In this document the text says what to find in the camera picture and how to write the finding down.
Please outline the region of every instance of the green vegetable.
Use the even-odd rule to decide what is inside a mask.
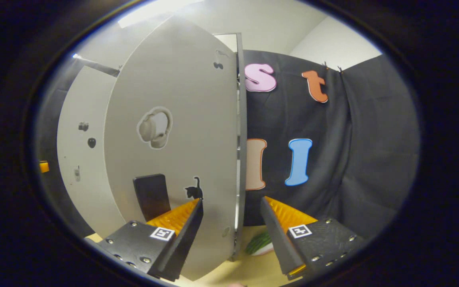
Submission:
[[[249,242],[249,244],[247,245],[245,249],[245,252],[247,254],[253,254],[256,251],[258,251],[260,248],[265,247],[271,242],[272,242],[272,239],[270,238],[270,234],[268,233],[268,231],[265,231],[261,234],[258,234],[253,239],[251,239],[251,241]]]

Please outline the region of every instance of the cat sticker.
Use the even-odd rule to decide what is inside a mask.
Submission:
[[[184,187],[187,198],[201,198],[203,200],[203,191],[201,190],[201,187],[199,187],[199,177],[195,176],[193,179],[197,181],[196,187]]]

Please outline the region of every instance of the black metal plate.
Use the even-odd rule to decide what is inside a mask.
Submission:
[[[202,219],[203,200],[199,200],[171,247],[166,249],[164,256],[153,266],[149,274],[170,281],[180,278],[180,272],[184,267],[185,259],[189,254]]]
[[[303,265],[304,262],[295,250],[295,247],[291,245],[290,241],[282,231],[281,225],[279,224],[274,211],[270,208],[270,205],[264,197],[261,200],[260,212],[265,220],[265,224],[267,225],[268,233],[270,233],[270,238],[272,239],[272,243],[274,245],[275,255],[279,260],[281,272],[283,274],[288,274],[288,272],[291,272],[295,268]],[[290,280],[293,278],[296,278],[296,276],[288,276],[288,279]]]
[[[290,228],[288,238],[306,266],[316,274],[337,266],[364,243],[362,237],[333,218],[323,218],[315,223]]]
[[[98,252],[100,252],[100,253],[104,254],[105,256],[107,256],[107,258],[109,258],[109,260],[111,260],[114,264],[117,264],[120,267],[126,269],[127,271],[133,272],[133,273],[135,273],[136,275],[138,275],[140,277],[146,276],[146,273],[142,272],[141,270],[139,270],[137,268],[131,267],[130,265],[126,264],[125,261],[123,261],[123,260],[119,260],[116,256],[113,256],[113,254],[109,253],[109,251],[107,251],[106,249],[100,247],[100,245],[95,243],[93,240],[91,240],[89,238],[84,238],[84,242],[86,242],[89,246],[93,247]]]
[[[118,258],[121,258],[123,262],[131,266],[135,265],[137,269],[148,273],[176,237],[174,231],[169,240],[151,237],[154,231],[158,229],[161,227],[131,221],[104,238],[98,245],[115,257],[119,256]],[[149,259],[149,263],[144,261],[145,258]]]

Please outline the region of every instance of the white panel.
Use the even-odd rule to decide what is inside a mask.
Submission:
[[[82,218],[103,238],[125,224],[109,188],[102,136],[115,81],[115,77],[83,67],[67,93],[58,123],[63,183]],[[87,131],[78,129],[80,122],[89,124]],[[88,146],[89,138],[95,138],[94,148]],[[80,171],[78,178],[75,169]]]
[[[214,67],[217,59],[223,69]],[[171,18],[135,49],[109,100],[104,152],[109,184],[126,220],[144,221],[133,178],[164,174],[171,208],[190,201],[184,187],[195,185],[193,176],[201,178],[204,218],[182,269],[191,280],[233,251],[236,89],[234,53],[207,31]],[[171,112],[173,127],[167,145],[152,149],[138,136],[137,126],[158,106]]]
[[[327,17],[320,22],[290,56],[302,58],[338,70],[347,69],[381,52],[366,38],[338,20]]]

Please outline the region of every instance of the white door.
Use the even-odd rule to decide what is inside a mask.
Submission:
[[[164,174],[171,208],[200,178],[204,217],[182,275],[191,280],[233,252],[237,194],[236,56],[217,38],[173,16],[135,49],[114,85],[104,130],[109,184],[125,220],[144,222],[133,178]],[[155,122],[140,136],[146,114]],[[167,139],[149,139],[164,133]]]

